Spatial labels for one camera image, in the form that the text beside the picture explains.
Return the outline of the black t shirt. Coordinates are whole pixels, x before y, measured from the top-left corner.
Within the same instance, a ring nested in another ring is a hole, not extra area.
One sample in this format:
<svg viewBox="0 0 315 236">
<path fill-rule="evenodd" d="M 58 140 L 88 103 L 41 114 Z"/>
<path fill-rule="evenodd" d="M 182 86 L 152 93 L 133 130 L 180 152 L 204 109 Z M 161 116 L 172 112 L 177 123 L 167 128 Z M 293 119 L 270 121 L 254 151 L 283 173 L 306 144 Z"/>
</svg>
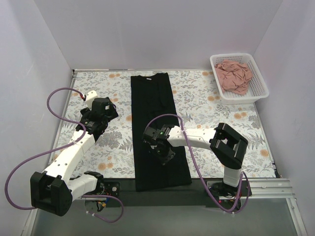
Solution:
<svg viewBox="0 0 315 236">
<path fill-rule="evenodd" d="M 168 74 L 132 76 L 131 111 L 136 191 L 191 184 L 185 148 L 167 141 L 179 126 Z"/>
</svg>

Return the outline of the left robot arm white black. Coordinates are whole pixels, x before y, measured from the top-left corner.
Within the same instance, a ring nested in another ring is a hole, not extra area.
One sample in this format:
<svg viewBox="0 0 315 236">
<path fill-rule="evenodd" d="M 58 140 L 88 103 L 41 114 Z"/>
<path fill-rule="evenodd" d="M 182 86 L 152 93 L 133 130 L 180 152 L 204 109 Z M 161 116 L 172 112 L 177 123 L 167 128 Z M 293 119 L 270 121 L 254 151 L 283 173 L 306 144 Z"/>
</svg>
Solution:
<svg viewBox="0 0 315 236">
<path fill-rule="evenodd" d="M 87 171 L 75 179 L 71 178 L 81 159 L 104 133 L 108 123 L 118 117 L 116 106 L 108 97 L 95 97 L 87 104 L 81 110 L 80 124 L 73 133 L 70 146 L 43 172 L 35 172 L 31 176 L 33 207 L 63 216 L 77 198 L 87 193 L 104 191 L 103 175 L 100 173 Z"/>
</svg>

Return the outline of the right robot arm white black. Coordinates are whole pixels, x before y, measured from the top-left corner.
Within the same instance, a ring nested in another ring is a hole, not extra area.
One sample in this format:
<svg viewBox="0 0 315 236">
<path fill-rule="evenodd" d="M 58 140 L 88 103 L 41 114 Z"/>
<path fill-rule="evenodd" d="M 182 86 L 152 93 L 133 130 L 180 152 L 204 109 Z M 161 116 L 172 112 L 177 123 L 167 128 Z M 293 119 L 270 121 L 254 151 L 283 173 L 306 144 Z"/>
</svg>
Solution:
<svg viewBox="0 0 315 236">
<path fill-rule="evenodd" d="M 223 181 L 211 186 L 218 196 L 236 195 L 241 178 L 243 159 L 248 141 L 226 123 L 219 123 L 214 130 L 187 129 L 175 125 L 164 125 L 161 129 L 147 127 L 142 140 L 162 165 L 177 154 L 175 148 L 187 147 L 210 150 L 224 165 Z"/>
</svg>

